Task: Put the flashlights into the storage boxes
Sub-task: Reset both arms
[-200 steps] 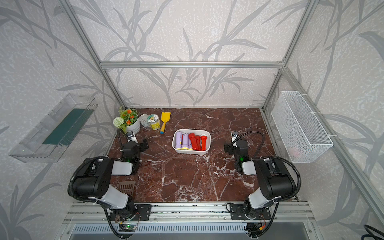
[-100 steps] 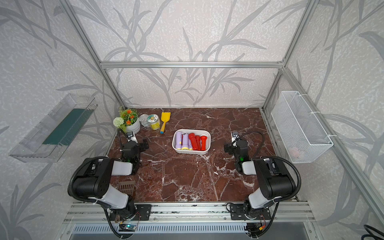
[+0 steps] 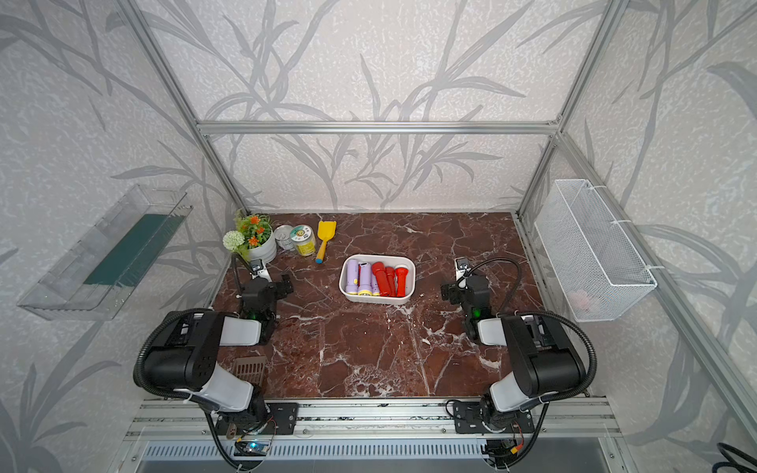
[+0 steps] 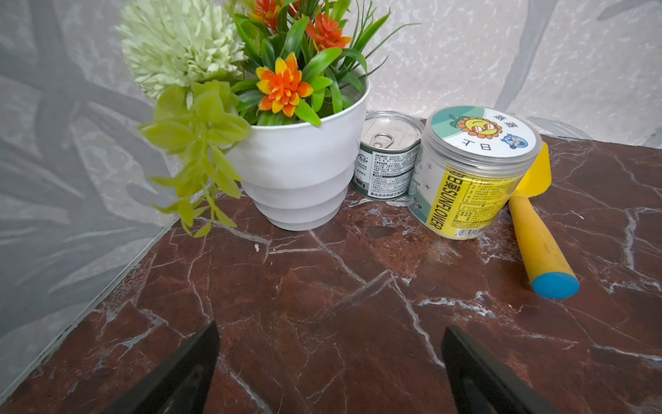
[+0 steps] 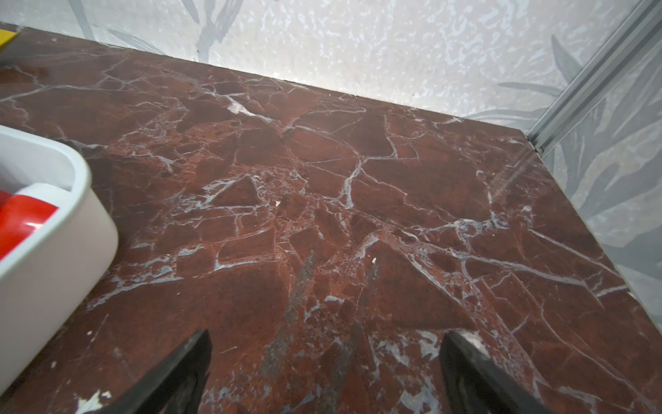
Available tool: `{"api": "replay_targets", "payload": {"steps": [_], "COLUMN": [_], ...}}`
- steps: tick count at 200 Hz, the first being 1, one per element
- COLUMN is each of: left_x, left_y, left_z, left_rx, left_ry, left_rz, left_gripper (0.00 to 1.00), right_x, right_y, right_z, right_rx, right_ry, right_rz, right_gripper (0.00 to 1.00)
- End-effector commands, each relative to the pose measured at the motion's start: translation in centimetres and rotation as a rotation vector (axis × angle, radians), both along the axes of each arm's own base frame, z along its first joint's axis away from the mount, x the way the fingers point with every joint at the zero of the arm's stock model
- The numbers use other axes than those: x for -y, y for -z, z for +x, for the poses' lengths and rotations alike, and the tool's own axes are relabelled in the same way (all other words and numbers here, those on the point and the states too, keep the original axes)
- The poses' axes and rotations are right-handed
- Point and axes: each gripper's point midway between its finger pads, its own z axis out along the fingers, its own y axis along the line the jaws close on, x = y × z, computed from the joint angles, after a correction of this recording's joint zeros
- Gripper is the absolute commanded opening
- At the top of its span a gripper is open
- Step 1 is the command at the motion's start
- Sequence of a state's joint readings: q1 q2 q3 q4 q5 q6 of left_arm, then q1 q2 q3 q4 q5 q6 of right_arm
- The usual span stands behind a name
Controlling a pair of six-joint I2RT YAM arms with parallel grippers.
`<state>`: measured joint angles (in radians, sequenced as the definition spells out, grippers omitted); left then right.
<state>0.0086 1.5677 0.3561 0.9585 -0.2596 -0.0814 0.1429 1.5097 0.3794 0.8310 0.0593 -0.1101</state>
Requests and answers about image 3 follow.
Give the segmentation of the white plastic storage box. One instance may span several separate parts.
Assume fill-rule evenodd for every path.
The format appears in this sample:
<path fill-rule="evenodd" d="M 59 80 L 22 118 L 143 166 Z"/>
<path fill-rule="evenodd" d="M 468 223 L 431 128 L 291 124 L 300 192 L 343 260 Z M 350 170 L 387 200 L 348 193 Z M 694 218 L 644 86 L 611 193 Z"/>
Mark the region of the white plastic storage box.
<path fill-rule="evenodd" d="M 405 305 L 414 294 L 416 267 L 407 257 L 355 254 L 342 265 L 339 289 L 352 303 Z"/>

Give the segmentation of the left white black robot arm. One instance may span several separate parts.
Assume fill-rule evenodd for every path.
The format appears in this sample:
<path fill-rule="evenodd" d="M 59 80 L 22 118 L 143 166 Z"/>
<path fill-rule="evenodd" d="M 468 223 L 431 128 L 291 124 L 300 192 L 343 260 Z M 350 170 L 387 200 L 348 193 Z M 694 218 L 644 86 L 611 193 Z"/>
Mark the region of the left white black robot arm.
<path fill-rule="evenodd" d="M 254 347 L 269 342 L 277 325 L 277 303 L 294 293 L 287 274 L 277 282 L 254 277 L 239 290 L 237 313 L 214 309 L 171 311 L 148 335 L 133 369 L 135 384 L 159 397 L 197 404 L 210 427 L 234 427 L 240 437 L 265 432 L 294 433 L 295 403 L 266 404 L 262 388 L 238 378 L 218 363 L 222 347 Z"/>

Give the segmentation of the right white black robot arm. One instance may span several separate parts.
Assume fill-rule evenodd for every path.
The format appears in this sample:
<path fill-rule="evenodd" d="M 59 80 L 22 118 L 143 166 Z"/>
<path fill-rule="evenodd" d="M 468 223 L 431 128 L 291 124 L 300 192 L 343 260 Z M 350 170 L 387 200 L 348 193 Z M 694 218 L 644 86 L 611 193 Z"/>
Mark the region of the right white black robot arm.
<path fill-rule="evenodd" d="M 533 434 L 532 410 L 586 391 L 599 368 L 597 351 L 581 327 L 552 311 L 496 315 L 488 279 L 461 276 L 441 287 L 443 300 L 465 312 L 466 333 L 484 346 L 505 347 L 511 372 L 478 401 L 451 400 L 447 415 L 455 431 L 473 434 Z"/>

